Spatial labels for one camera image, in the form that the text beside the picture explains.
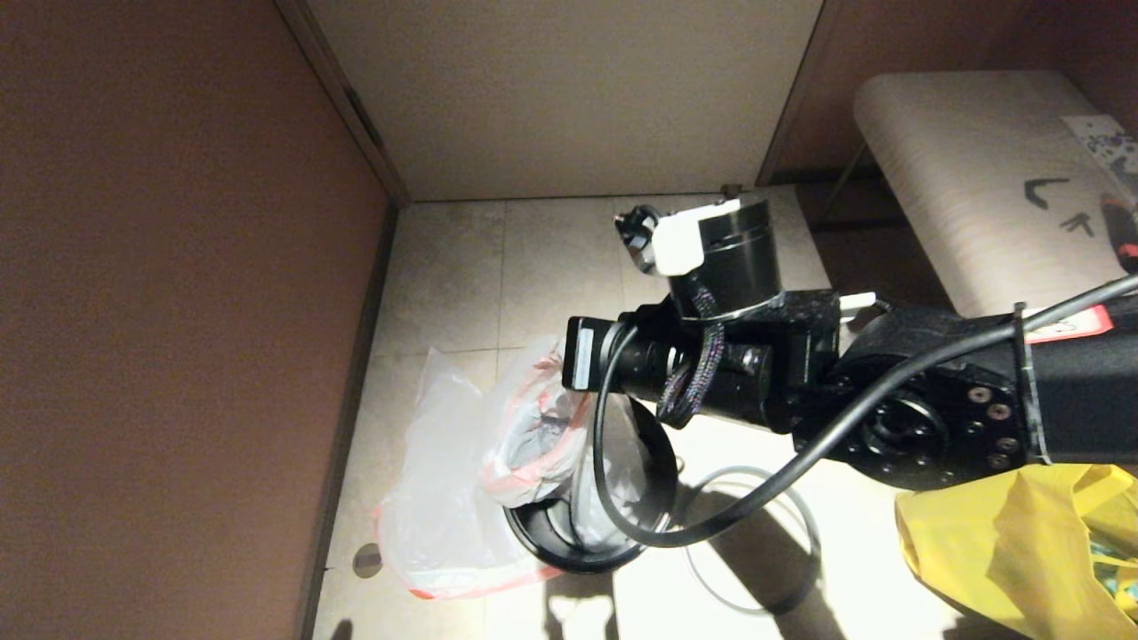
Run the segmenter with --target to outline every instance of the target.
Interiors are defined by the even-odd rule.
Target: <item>screw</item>
[[[988,457],[988,466],[993,469],[1006,469],[1012,461],[1003,453],[992,453]]]
[[[992,404],[988,408],[988,417],[992,420],[1007,420],[1012,417],[1012,408],[1007,404]]]
[[[991,399],[992,389],[988,387],[972,387],[968,389],[968,400],[976,404],[987,404],[991,402]]]
[[[1014,437],[1001,437],[996,441],[996,449],[1003,451],[1004,453],[1012,453],[1016,449],[1020,449],[1020,441]]]

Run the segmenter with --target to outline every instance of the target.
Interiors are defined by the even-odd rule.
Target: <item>brown wall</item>
[[[294,635],[382,189],[270,0],[0,59],[0,637]]]
[[[1138,131],[1131,0],[827,0],[760,178],[843,166],[853,93],[882,73],[1056,68]]]
[[[991,68],[1054,68],[1088,100],[1138,133],[1138,3],[1028,5],[988,56]]]

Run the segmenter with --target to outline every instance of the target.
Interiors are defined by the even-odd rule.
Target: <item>tiled floor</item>
[[[715,199],[650,202],[687,208]],[[520,347],[535,336],[561,335],[570,315],[615,318],[667,294],[665,282],[632,265],[612,229],[615,207],[630,205],[622,198],[445,203],[401,215],[315,638],[331,638],[344,620],[355,638],[497,635],[484,635],[485,600],[420,600],[390,572],[357,577],[352,559],[373,541],[372,514],[398,477],[402,433],[429,347],[486,389]]]
[[[765,195],[772,203],[783,285],[827,286],[794,189],[772,188]],[[419,600],[391,572],[380,571],[371,579],[353,573],[356,550],[374,540],[376,507],[399,473],[402,434],[428,347],[447,353],[485,389],[519,347],[537,335],[561,335],[570,315],[615,318],[659,302],[667,293],[666,282],[632,265],[612,230],[613,212],[638,202],[687,208],[715,198],[428,204],[401,216],[324,573],[318,640],[333,633],[340,640],[574,640],[615,638],[618,627],[626,639],[695,637],[711,630],[715,637],[764,638],[884,637],[879,632],[925,638],[931,630],[939,638],[940,630],[950,626],[955,614],[921,590],[897,556],[892,490],[838,463],[819,465],[800,483],[817,504],[816,516],[823,536],[831,535],[826,544],[832,552],[824,556],[827,594],[811,596],[809,607],[790,616],[754,618],[726,609],[700,590],[683,556],[673,550],[650,550],[612,577],[562,576],[478,600]],[[704,474],[740,457],[773,466],[792,454],[782,436],[707,418],[675,433],[674,442],[684,451],[688,467],[684,477],[691,481],[699,479],[691,474]],[[850,531],[849,523],[861,520],[869,524]],[[744,555],[759,558],[764,549]],[[766,565],[756,566],[761,573]],[[866,581],[876,585],[882,580],[890,586],[875,586],[876,594],[866,591]],[[882,623],[874,613],[881,607],[869,606],[875,600],[891,612],[901,609],[905,621],[918,622],[898,623],[894,613],[893,620]]]

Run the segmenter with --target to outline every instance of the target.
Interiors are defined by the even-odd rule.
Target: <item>black cable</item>
[[[1024,330],[1032,331],[1040,327],[1046,327],[1087,307],[1102,304],[1135,289],[1138,289],[1138,274],[1127,276],[1107,282],[1032,315],[1023,322]],[[694,544],[719,535],[785,491],[786,487],[802,477],[802,474],[825,457],[830,450],[836,446],[846,437],[846,434],[857,427],[869,411],[884,400],[887,395],[909,381],[914,376],[941,362],[1011,339],[1015,336],[1015,326],[1011,322],[1005,322],[989,327],[897,363],[882,377],[866,387],[817,437],[807,443],[806,448],[798,456],[775,471],[767,482],[760,484],[754,491],[699,524],[678,531],[663,532],[648,531],[628,522],[620,514],[620,510],[617,509],[617,506],[613,504],[612,497],[609,494],[608,481],[604,476],[604,442],[602,440],[604,429],[604,400],[612,387],[612,375],[616,371],[613,363],[619,359],[620,353],[624,352],[635,335],[636,327],[630,327],[609,360],[609,367],[605,369],[604,379],[601,383],[593,429],[593,474],[596,478],[596,490],[605,514],[617,525],[617,528],[628,538],[649,547],[686,547],[687,544]]]

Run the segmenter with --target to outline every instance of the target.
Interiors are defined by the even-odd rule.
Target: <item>mounting holes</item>
[[[968,389],[968,400],[976,404],[987,404],[992,400],[992,389],[988,387],[972,387]]]
[[[988,408],[988,417],[992,420],[1007,420],[1012,417],[1012,408],[1007,404],[992,404]]]
[[[379,557],[379,545],[369,542],[356,551],[352,559],[352,571],[360,577],[371,577],[384,567],[384,559]]]
[[[1003,453],[992,453],[991,456],[988,457],[988,466],[996,470],[1006,469],[1011,463],[1012,460],[1009,460],[1008,457],[1004,456]]]
[[[1014,437],[1001,437],[996,441],[996,449],[1004,453],[1015,453],[1015,450],[1020,449],[1020,441]]]

